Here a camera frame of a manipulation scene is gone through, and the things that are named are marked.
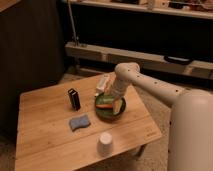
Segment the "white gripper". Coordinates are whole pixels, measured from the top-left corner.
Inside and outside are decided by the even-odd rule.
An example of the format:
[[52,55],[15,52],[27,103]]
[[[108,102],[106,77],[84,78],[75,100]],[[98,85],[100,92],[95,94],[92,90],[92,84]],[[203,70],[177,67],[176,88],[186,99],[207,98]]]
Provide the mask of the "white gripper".
[[113,83],[110,85],[109,94],[104,93],[104,99],[110,100],[118,99],[113,103],[114,115],[117,115],[120,112],[120,109],[123,104],[123,101],[120,98],[122,98],[125,95],[129,85],[130,85],[129,82],[126,82],[125,80],[116,77]]

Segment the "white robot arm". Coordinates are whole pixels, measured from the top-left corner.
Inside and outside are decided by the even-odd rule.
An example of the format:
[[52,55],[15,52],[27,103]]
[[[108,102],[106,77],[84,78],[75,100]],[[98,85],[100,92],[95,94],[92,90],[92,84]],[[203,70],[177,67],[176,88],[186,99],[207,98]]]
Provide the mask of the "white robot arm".
[[167,171],[213,171],[213,94],[143,75],[135,62],[119,63],[114,72],[115,99],[133,84],[171,108]]

